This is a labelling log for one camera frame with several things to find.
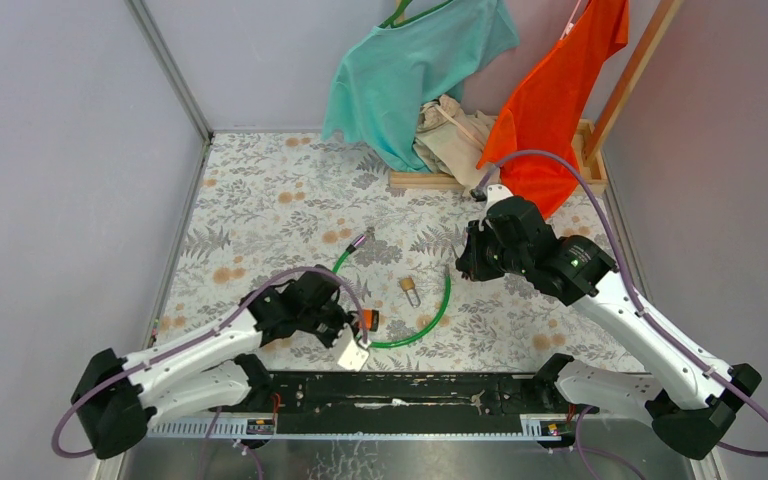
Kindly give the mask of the orange black padlock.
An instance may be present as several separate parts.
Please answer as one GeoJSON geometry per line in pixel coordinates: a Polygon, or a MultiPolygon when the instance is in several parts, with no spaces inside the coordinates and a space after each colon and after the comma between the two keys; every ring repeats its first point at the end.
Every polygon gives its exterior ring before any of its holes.
{"type": "Polygon", "coordinates": [[[364,309],[362,311],[364,326],[368,331],[376,332],[380,325],[380,312],[376,309],[364,309]]]}

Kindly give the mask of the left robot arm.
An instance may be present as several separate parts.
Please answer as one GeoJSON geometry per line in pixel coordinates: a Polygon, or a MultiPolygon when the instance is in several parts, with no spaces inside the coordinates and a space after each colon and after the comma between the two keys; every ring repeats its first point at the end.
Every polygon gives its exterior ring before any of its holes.
{"type": "Polygon", "coordinates": [[[255,352],[297,332],[338,349],[342,368],[359,370],[368,356],[369,326],[361,306],[348,311],[338,303],[340,292],[358,303],[348,282],[328,268],[296,267],[173,341],[124,356],[112,349],[96,353],[55,427],[53,451],[104,460],[138,444],[150,429],[192,413],[269,408],[273,380],[255,352]]]}

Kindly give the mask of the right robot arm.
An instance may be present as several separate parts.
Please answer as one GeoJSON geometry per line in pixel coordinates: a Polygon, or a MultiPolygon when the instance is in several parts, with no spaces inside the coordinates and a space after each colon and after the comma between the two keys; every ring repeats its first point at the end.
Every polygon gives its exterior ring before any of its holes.
{"type": "Polygon", "coordinates": [[[730,365],[701,348],[634,289],[592,240],[558,237],[537,206],[489,186],[484,215],[466,228],[456,269],[485,282],[515,275],[596,322],[648,372],[633,377],[553,355],[538,371],[535,402],[557,412],[568,403],[635,419],[684,457],[702,460],[722,440],[761,383],[749,364],[730,365]]]}

